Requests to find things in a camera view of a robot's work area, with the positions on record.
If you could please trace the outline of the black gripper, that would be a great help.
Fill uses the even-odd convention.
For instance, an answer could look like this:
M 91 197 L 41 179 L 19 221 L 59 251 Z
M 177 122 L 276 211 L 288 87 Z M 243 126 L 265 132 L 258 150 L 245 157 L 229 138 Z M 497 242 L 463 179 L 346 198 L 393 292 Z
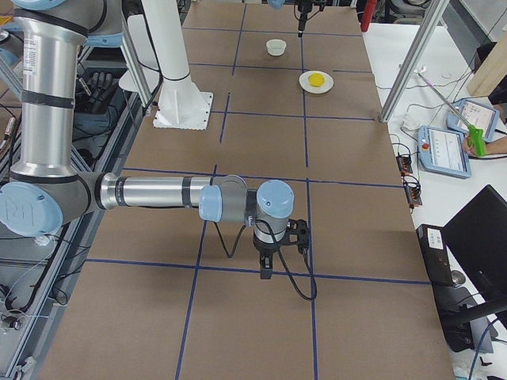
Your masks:
M 264 242 L 254 235 L 253 245 L 260 255 L 260 279 L 271 279 L 273 275 L 273 254 L 280 248 L 279 244 Z
M 312 1 L 298 0 L 297 10 L 301 13 L 298 18 L 298 37 L 301 38 L 306 28 L 307 14 L 312 11 Z

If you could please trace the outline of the person hand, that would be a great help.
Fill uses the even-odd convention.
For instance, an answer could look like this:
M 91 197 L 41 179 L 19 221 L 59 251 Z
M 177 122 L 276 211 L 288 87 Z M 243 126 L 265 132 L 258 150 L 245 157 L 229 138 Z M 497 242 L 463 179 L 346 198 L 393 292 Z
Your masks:
M 481 158 L 490 155 L 484 142 L 474 142 L 469 138 L 463 141 L 462 148 L 469 156 Z

